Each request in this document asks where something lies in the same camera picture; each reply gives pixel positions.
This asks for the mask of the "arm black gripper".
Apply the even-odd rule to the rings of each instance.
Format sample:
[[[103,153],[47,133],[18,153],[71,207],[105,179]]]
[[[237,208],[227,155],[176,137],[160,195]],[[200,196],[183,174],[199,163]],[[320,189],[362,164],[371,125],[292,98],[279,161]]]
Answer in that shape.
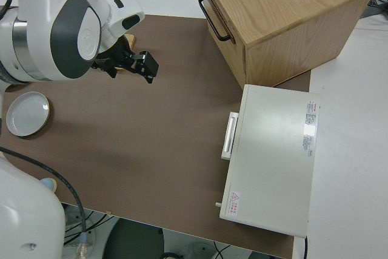
[[[125,69],[143,76],[151,84],[157,76],[159,65],[148,51],[135,54],[128,39],[121,36],[108,50],[97,55],[91,68],[100,69],[111,78],[116,78],[117,68]]]

